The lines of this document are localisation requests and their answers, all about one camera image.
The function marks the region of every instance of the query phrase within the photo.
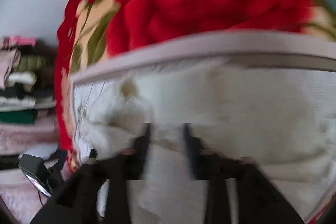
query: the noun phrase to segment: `green clothing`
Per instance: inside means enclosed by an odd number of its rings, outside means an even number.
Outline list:
[[[37,109],[0,112],[0,123],[33,124],[37,114]]]
[[[22,55],[18,67],[12,72],[37,71],[50,63],[46,57],[41,55]]]

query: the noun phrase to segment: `white fabric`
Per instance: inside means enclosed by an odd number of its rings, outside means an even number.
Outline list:
[[[37,76],[31,71],[26,72],[13,72],[9,75],[8,82],[21,83],[25,85],[34,85],[37,81]]]
[[[56,105],[55,101],[52,102],[37,102],[33,104],[33,102],[36,101],[35,98],[30,97],[30,99],[27,102],[27,104],[19,104],[19,102],[14,101],[15,104],[0,104],[0,112],[5,111],[20,111],[20,110],[26,110],[26,109],[47,109],[47,108],[53,108]]]
[[[125,82],[110,80],[90,98],[93,104],[86,108],[83,104],[89,98],[81,101],[74,143],[82,159],[91,145],[104,158],[128,147],[142,122],[153,121],[157,127],[145,182],[132,182],[133,215],[144,209],[157,216],[156,223],[202,223],[205,186],[189,179],[179,139],[181,124],[191,122],[193,134],[209,147],[233,158],[254,157],[300,216],[308,219],[336,177],[335,120],[325,118],[336,111],[314,105],[296,78],[279,77],[278,72],[212,62],[159,75],[135,73],[133,83],[127,80],[136,91],[129,96],[121,92]]]
[[[58,143],[39,143],[38,145],[35,145],[31,148],[29,148],[24,153],[20,154],[18,156],[19,159],[21,159],[23,154],[40,157],[44,160],[48,160],[50,156],[56,152],[58,149]]]
[[[7,106],[22,106],[22,107],[33,107],[36,103],[36,98],[25,96],[23,99],[17,97],[6,98],[0,97],[0,108],[6,108]]]

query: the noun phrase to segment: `black cable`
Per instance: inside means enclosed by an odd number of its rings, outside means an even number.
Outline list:
[[[42,203],[42,199],[41,199],[41,192],[39,190],[37,190],[37,192],[39,193],[39,199],[40,199],[40,203],[42,205],[42,207],[44,206],[44,204]]]

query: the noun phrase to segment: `white bed frame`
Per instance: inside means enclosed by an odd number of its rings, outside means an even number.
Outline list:
[[[310,35],[271,31],[207,32],[120,54],[69,76],[76,128],[74,87],[121,77],[128,70],[187,58],[228,56],[229,63],[258,68],[300,68],[336,72],[336,42]]]

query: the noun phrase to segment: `folded clothes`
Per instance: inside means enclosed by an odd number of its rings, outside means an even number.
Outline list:
[[[17,49],[10,51],[0,51],[0,89],[6,88],[6,80],[13,67],[17,67],[20,62],[21,52]]]
[[[17,68],[15,68],[14,72],[24,72],[24,71],[36,71],[39,70],[46,65],[48,65],[50,61],[41,55],[23,55],[21,56],[20,63]]]
[[[0,97],[23,99],[25,95],[23,84],[15,83],[13,86],[6,87],[4,90],[0,89]]]
[[[8,82],[11,83],[22,83],[25,85],[34,85],[37,81],[37,76],[35,73],[26,72],[13,72],[8,76]]]
[[[8,82],[6,83],[6,88],[12,88],[15,84],[22,85],[23,90],[25,93],[31,93],[35,87],[35,85],[25,85],[21,83],[15,83],[15,82]]]
[[[12,105],[22,107],[33,107],[35,104],[36,104],[36,98],[30,96],[25,96],[23,99],[0,97],[0,107],[12,106]]]
[[[0,123],[33,124],[37,114],[36,109],[0,112]]]
[[[3,37],[0,38],[0,48],[10,48],[15,46],[35,46],[36,39],[29,37]]]

